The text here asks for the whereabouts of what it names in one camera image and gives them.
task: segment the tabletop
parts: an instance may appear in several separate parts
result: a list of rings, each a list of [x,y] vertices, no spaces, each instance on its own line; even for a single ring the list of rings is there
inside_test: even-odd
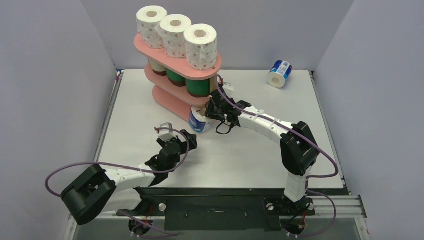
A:
[[[284,88],[267,84],[267,70],[220,70],[234,87],[233,98],[244,100],[268,115],[286,122],[307,123],[315,140],[334,157],[329,135],[308,71],[295,70]],[[172,123],[177,130],[195,133],[187,122],[158,105],[152,97],[154,84],[143,69],[127,69],[117,93],[99,162],[138,166],[161,150],[154,127]],[[198,147],[188,153],[181,167],[156,188],[285,188],[288,172],[280,146],[247,128],[235,127],[228,135],[215,133],[215,122],[197,134]],[[320,154],[312,175],[334,172]],[[309,180],[309,188],[343,188],[340,176]]]

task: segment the green jar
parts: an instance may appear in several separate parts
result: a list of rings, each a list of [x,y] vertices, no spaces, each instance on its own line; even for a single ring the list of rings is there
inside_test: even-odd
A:
[[[185,84],[187,86],[188,93],[195,98],[204,98],[209,96],[210,93],[210,80],[190,80],[186,79]]]
[[[186,85],[186,78],[178,75],[177,73],[169,70],[168,68],[166,69],[166,75],[168,76],[169,81],[177,86],[177,87],[184,87]]]

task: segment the gray wall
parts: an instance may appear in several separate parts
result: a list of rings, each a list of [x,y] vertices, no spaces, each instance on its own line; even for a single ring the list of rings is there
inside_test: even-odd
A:
[[[270,69],[276,60],[315,70],[354,0],[81,0],[118,68],[142,69],[136,13],[159,5],[218,33],[225,69]]]
[[[62,239],[69,212],[44,188],[92,161],[116,71],[79,0],[0,4],[0,233]],[[80,173],[52,180],[60,192]]]
[[[422,0],[356,0],[315,72],[373,240],[422,239]]]

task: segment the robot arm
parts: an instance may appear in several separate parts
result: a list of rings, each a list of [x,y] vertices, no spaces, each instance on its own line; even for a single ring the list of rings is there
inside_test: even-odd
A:
[[[228,83],[220,84],[220,89],[225,95],[227,95],[226,92],[229,92],[229,95],[233,93],[233,88]],[[234,109],[218,90],[215,90],[211,93],[210,101],[206,105],[206,117],[221,122],[227,121],[230,124],[230,129],[235,126],[251,129],[280,145],[282,163],[288,170],[284,195],[293,203],[304,199],[308,189],[307,177],[317,160],[318,152],[307,142],[276,125],[276,123],[293,129],[316,144],[309,126],[302,121],[298,124],[285,122],[264,114],[263,110],[256,109],[248,102],[239,101],[235,103],[233,98],[228,97],[228,99],[239,108],[254,113],[256,116]],[[262,119],[259,117],[260,115],[274,119],[274,121]]]
[[[160,127],[172,128],[170,123]],[[162,146],[158,155],[145,163],[151,170],[136,171],[131,169],[103,169],[98,164],[88,167],[60,194],[60,198],[69,209],[79,225],[95,219],[100,213],[126,209],[134,210],[142,202],[140,194],[134,189],[152,187],[168,178],[180,162],[180,156],[197,148],[197,136],[181,130],[188,142],[174,135],[172,130],[158,132],[157,142]]]

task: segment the oval pink shelf board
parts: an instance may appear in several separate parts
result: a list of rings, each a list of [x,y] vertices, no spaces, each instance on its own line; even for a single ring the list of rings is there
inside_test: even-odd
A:
[[[197,70],[192,68],[186,58],[173,58],[165,53],[165,49],[153,49],[147,46],[143,41],[140,34],[137,34],[134,38],[135,48],[145,55],[146,57],[152,58],[161,63],[166,68],[180,74],[181,76],[190,80],[205,80],[215,76],[221,69],[222,58],[218,53],[216,63],[212,68],[206,70]]]
[[[175,86],[169,80],[167,76],[159,76],[153,72],[150,63],[147,63],[144,73],[147,79],[154,83],[156,86],[174,95],[176,98],[187,103],[190,106],[204,108],[206,103],[209,101],[207,97],[194,97],[189,94],[185,86]]]
[[[174,95],[163,90],[158,86],[154,86],[151,92],[153,95],[154,101],[170,111],[171,113],[177,115],[187,123],[189,122],[190,111],[192,106],[176,98]]]

